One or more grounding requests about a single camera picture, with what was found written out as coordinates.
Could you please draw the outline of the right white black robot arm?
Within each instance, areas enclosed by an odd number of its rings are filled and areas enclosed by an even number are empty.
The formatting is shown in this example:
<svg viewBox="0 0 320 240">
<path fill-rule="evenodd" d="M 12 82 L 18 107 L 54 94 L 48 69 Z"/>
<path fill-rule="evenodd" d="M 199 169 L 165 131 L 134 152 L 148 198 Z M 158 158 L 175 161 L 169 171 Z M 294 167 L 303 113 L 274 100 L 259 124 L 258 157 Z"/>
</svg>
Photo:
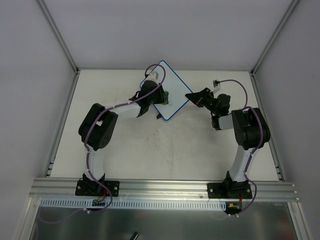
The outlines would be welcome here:
<svg viewBox="0 0 320 240">
<path fill-rule="evenodd" d="M 187 93 L 185 96 L 197 107 L 205 107 L 210 111 L 215 130 L 232 129 L 238 144 L 233 164 L 223 182 L 207 184 L 208 198 L 252 199 L 248 173 L 256 153 L 271 138 L 270 129 L 260 109 L 245 107 L 243 110 L 229 111 L 231 97 L 227 94 L 214 97 L 209 88 Z"/>
</svg>

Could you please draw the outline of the blue framed whiteboard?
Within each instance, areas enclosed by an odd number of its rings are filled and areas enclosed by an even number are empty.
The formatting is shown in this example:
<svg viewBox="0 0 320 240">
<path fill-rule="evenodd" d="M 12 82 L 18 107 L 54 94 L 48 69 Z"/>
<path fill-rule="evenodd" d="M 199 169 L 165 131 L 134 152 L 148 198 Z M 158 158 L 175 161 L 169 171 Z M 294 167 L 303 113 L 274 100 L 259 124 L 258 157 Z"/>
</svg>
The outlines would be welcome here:
<svg viewBox="0 0 320 240">
<path fill-rule="evenodd" d="M 169 121 L 186 103 L 188 99 L 185 94 L 189 94 L 192 90 L 181 79 L 181 77 L 167 64 L 161 60 L 159 63 L 151 64 L 144 71 L 144 80 L 140 83 L 140 90 L 145 81 L 147 74 L 150 72 L 158 73 L 158 85 L 162 86 L 165 91 L 168 91 L 168 104 L 152 104 L 158 114 L 162 115 L 162 119 Z"/>
</svg>

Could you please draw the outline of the green whiteboard eraser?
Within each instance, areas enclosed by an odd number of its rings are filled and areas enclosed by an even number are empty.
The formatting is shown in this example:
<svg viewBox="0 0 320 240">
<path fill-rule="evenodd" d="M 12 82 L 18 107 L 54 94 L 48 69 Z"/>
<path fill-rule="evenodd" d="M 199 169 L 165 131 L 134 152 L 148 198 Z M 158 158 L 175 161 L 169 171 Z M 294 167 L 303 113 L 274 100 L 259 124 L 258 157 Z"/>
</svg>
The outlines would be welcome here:
<svg viewBox="0 0 320 240">
<path fill-rule="evenodd" d="M 168 105 L 169 104 L 169 92 L 164 91 L 162 94 L 162 105 Z"/>
</svg>

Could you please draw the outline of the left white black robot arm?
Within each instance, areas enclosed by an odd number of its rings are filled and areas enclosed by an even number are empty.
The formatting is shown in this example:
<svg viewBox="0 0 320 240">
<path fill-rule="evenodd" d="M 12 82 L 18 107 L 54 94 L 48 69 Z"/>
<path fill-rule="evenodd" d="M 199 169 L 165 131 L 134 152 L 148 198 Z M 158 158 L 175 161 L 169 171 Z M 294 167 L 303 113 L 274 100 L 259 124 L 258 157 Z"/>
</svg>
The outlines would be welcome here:
<svg viewBox="0 0 320 240">
<path fill-rule="evenodd" d="M 116 123 L 138 118 L 153 104 L 167 105 L 169 92 L 161 84 L 146 80 L 129 102 L 106 108 L 99 103 L 91 106 L 81 123 L 78 134 L 86 149 L 86 169 L 77 182 L 77 196 L 98 196 L 108 193 L 104 171 L 104 148 L 109 144 Z"/>
</svg>

